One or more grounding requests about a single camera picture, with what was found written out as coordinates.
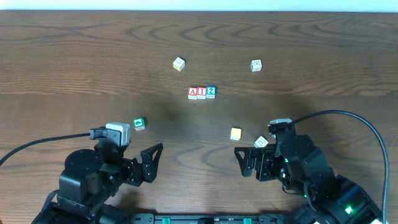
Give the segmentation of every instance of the table surface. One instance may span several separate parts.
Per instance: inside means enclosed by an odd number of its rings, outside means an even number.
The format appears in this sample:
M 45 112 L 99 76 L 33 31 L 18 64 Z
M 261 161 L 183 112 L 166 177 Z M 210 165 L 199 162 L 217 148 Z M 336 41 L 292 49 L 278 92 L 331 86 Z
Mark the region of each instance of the table surface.
M 386 142 L 390 223 L 398 222 L 398 14 L 325 12 L 2 11 L 0 156 L 29 141 L 88 132 L 108 122 L 132 131 L 127 158 L 164 144 L 152 184 L 123 185 L 107 203 L 128 212 L 289 212 L 305 200 L 280 182 L 244 178 L 233 154 L 276 118 L 328 109 L 370 120 Z M 172 62 L 186 60 L 178 72 Z M 261 59 L 262 70 L 250 71 Z M 214 100 L 188 100 L 189 86 L 217 86 Z M 240 141 L 231 128 L 243 130 Z M 327 115 L 297 125 L 329 165 L 380 206 L 384 165 L 373 133 Z M 65 158 L 95 144 L 48 142 L 0 168 L 0 218 L 30 223 Z

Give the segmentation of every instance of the green clip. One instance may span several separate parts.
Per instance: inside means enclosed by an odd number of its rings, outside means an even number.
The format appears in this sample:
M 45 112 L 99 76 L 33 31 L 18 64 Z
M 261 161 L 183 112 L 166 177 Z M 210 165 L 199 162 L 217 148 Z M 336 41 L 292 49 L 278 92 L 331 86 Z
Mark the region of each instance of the green clip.
M 243 224 L 251 224 L 251 218 L 244 218 Z
M 171 218 L 162 218 L 162 224 L 170 224 Z

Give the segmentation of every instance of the blue block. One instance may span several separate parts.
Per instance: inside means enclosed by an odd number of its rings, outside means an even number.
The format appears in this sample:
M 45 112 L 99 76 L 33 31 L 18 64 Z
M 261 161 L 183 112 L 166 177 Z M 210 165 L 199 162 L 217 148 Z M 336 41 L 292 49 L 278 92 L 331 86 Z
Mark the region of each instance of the blue block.
M 215 98 L 217 92 L 217 87 L 208 86 L 206 87 L 206 98 Z

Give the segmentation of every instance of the green light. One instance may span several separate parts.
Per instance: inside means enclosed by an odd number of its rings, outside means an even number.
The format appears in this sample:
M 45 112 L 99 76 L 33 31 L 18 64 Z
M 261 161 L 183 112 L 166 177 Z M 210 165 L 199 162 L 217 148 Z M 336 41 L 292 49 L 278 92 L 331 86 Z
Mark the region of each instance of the green light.
M 348 206 L 346 207 L 346 213 L 347 213 L 347 214 L 351 214 L 351 212 L 353 212 L 353 209 L 351 208 L 351 206 L 348 205 Z

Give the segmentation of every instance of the white cube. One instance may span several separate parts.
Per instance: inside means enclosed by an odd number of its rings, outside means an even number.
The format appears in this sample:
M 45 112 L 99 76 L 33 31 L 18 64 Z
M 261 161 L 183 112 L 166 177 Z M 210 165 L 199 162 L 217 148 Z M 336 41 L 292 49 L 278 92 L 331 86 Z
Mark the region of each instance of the white cube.
M 255 142 L 254 142 L 254 147 L 266 147 L 268 144 L 268 141 L 260 136 Z
M 177 69 L 179 72 L 182 70 L 182 68 L 185 66 L 185 61 L 182 60 L 181 58 L 177 58 L 175 59 L 175 61 L 173 62 L 173 67 L 175 69 Z
M 251 61 L 250 68 L 252 72 L 258 72 L 261 70 L 261 60 L 253 60 Z

